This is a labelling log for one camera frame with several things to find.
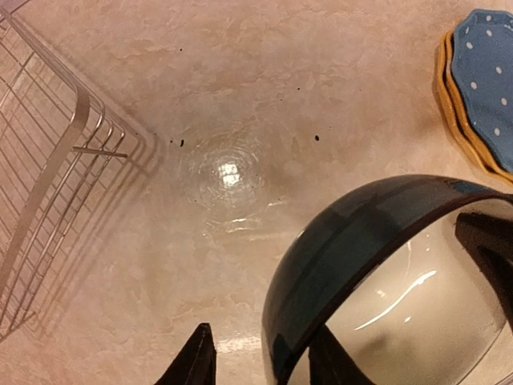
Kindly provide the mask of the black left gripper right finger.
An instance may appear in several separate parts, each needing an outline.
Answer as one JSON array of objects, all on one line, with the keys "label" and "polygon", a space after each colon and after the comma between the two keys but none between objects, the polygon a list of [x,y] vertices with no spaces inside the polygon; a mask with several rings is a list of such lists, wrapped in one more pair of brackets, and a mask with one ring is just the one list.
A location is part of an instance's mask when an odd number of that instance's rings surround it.
[{"label": "black left gripper right finger", "polygon": [[377,267],[308,347],[312,384],[504,384],[512,221],[450,213]]}]

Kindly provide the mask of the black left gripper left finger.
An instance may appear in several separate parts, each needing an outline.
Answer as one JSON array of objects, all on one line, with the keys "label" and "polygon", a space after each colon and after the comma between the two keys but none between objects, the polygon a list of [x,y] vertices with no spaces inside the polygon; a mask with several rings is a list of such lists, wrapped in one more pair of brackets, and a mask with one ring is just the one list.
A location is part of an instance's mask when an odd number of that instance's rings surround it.
[{"label": "black left gripper left finger", "polygon": [[209,323],[202,322],[155,385],[214,385],[216,348]]}]

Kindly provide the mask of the dark teal white bowl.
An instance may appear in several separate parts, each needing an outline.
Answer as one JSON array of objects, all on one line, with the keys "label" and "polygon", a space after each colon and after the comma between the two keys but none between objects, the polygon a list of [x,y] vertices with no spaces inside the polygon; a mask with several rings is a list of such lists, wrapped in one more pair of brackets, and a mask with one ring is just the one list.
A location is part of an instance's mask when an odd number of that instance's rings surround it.
[{"label": "dark teal white bowl", "polygon": [[414,235],[478,201],[510,194],[447,176],[365,184],[319,213],[277,267],[262,314],[265,376],[286,384],[316,333],[358,286]]}]

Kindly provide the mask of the blue dotted plate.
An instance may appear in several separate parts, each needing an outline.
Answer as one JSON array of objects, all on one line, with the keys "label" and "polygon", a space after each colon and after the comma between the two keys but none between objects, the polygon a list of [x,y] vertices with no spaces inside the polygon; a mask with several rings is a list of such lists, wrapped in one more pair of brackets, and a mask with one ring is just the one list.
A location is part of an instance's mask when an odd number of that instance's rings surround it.
[{"label": "blue dotted plate", "polygon": [[512,173],[512,14],[476,9],[453,33],[450,73],[463,131],[497,173]]}]

